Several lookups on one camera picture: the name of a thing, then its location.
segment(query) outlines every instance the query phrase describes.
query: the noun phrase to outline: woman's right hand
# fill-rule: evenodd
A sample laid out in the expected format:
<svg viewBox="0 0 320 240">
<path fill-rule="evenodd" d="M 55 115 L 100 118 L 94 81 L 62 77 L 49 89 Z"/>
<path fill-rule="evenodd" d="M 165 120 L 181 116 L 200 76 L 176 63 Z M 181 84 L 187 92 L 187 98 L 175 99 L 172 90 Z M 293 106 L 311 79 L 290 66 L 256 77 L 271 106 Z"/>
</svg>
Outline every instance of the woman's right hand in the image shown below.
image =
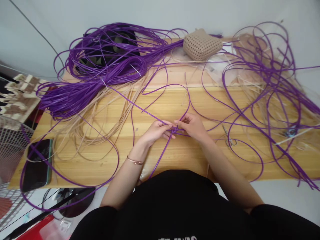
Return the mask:
<svg viewBox="0 0 320 240">
<path fill-rule="evenodd" d="M 198 142 L 210 139 L 200 117 L 197 115 L 187 113 L 181 121 L 175 120 L 174 123 L 177 124 L 180 129 L 183 128 L 186 130 L 190 137 L 193 137 Z"/>
</svg>

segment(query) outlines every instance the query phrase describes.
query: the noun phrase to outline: black phone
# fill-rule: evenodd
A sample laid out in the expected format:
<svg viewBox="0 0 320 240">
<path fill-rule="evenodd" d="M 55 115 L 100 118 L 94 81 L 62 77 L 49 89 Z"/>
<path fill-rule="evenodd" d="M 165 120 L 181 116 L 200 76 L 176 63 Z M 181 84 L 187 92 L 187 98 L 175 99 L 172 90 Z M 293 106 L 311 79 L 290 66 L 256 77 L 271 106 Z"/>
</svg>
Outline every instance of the black phone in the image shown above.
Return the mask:
<svg viewBox="0 0 320 240">
<path fill-rule="evenodd" d="M 36 149 L 52 164 L 52 139 L 42 140 Z M 38 154 L 33 151 L 29 157 L 31 161 L 27 161 L 26 171 L 23 177 L 22 191 L 29 192 L 31 190 L 44 187 L 51 181 L 52 169 L 43 161 Z"/>
</svg>

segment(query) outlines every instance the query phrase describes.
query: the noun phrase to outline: white wall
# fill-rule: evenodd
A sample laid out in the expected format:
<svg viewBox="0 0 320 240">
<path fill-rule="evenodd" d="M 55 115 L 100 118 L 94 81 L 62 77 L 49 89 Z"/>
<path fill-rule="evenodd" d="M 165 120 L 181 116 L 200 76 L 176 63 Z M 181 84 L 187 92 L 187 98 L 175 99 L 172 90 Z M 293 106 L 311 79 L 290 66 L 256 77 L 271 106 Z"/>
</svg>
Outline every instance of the white wall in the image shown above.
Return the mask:
<svg viewBox="0 0 320 240">
<path fill-rule="evenodd" d="M 292 0 L 274 20 L 283 20 L 296 66 L 320 66 L 320 1 Z M 299 70 L 297 79 L 309 98 L 320 106 L 320 98 L 315 95 L 320 93 L 320 68 Z"/>
<path fill-rule="evenodd" d="M 274 20 L 288 0 L 13 0 L 58 52 L 90 27 L 127 22 L 145 27 L 204 28 L 233 35 L 248 25 Z M 39 76 L 56 76 L 55 53 L 8 0 L 0 1 L 0 63 Z"/>
</svg>

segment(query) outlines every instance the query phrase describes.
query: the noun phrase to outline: woven beige basket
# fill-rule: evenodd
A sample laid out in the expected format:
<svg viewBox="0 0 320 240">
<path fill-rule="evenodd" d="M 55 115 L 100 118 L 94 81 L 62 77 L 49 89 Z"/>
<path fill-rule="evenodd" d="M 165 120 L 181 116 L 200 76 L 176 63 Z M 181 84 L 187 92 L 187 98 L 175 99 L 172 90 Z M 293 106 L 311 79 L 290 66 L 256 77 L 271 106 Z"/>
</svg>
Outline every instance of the woven beige basket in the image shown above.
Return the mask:
<svg viewBox="0 0 320 240">
<path fill-rule="evenodd" d="M 221 39 L 208 35 L 202 28 L 188 34 L 183 40 L 183 50 L 194 61 L 206 61 L 222 46 Z"/>
</svg>

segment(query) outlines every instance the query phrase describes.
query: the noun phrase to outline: bracelet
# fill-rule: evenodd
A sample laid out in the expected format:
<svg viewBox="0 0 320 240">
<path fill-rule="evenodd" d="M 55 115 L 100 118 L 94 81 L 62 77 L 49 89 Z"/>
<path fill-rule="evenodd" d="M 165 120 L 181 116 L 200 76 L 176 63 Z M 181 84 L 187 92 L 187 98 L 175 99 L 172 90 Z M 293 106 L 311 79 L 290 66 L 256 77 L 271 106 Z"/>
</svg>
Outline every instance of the bracelet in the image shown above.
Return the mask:
<svg viewBox="0 0 320 240">
<path fill-rule="evenodd" d="M 132 160 L 132 159 L 130 159 L 128 156 L 127 156 L 127 159 L 128 159 L 130 162 L 133 162 L 134 164 L 138 164 L 138 165 L 142 165 L 142 164 L 143 164 L 143 162 Z"/>
</svg>

